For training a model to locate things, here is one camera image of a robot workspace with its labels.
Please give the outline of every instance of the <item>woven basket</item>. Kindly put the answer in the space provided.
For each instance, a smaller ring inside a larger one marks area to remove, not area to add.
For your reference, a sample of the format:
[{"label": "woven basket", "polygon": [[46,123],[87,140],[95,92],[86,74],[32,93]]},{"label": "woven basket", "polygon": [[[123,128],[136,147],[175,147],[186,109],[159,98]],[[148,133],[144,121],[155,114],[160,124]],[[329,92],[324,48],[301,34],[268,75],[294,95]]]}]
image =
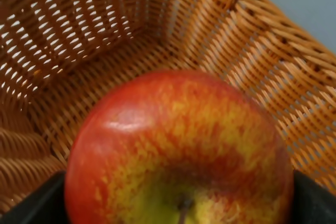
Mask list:
[{"label": "woven basket", "polygon": [[0,0],[0,212],[64,169],[113,87],[199,69],[277,119],[294,168],[336,193],[336,58],[268,0]]}]

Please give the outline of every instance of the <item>basket side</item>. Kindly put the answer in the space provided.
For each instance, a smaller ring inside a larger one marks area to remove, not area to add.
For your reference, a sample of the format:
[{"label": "basket side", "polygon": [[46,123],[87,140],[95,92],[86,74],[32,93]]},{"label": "basket side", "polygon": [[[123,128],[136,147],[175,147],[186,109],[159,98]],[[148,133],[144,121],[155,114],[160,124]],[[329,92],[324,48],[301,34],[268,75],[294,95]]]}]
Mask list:
[{"label": "basket side", "polygon": [[294,168],[336,193],[332,52],[268,0],[150,0],[149,8],[153,34],[170,42],[179,66],[253,97],[277,120]]},{"label": "basket side", "polygon": [[26,109],[55,76],[145,28],[144,0],[0,0],[0,95]]},{"label": "basket side", "polygon": [[64,165],[21,111],[0,106],[0,215]]}]

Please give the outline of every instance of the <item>wicker basket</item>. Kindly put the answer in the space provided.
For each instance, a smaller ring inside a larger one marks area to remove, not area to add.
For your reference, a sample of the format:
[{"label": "wicker basket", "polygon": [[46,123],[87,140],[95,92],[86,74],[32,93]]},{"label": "wicker basket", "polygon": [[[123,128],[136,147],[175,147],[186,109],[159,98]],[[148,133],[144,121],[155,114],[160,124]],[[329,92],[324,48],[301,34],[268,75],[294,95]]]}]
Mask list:
[{"label": "wicker basket", "polygon": [[336,58],[267,0],[0,0],[0,212],[55,171],[92,106],[157,68],[199,69],[277,119],[336,192]]}]

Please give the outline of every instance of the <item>apple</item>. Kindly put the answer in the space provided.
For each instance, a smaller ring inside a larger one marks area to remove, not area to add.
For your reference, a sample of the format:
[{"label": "apple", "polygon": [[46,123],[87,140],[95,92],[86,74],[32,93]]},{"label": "apple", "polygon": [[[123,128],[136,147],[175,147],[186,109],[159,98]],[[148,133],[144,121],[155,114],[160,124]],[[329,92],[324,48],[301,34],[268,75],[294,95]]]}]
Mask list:
[{"label": "apple", "polygon": [[287,224],[292,195],[272,117],[189,70],[147,73],[106,95],[65,180],[72,224]]}]

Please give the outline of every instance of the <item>apple stem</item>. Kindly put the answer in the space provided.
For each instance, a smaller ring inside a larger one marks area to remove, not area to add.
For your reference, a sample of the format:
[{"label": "apple stem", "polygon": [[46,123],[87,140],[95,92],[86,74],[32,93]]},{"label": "apple stem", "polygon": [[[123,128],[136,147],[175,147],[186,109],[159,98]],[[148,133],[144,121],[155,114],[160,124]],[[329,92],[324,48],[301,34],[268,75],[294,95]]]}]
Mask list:
[{"label": "apple stem", "polygon": [[178,219],[178,224],[184,224],[188,211],[193,205],[193,202],[194,201],[192,199],[183,199],[182,202],[179,204],[180,218]]}]

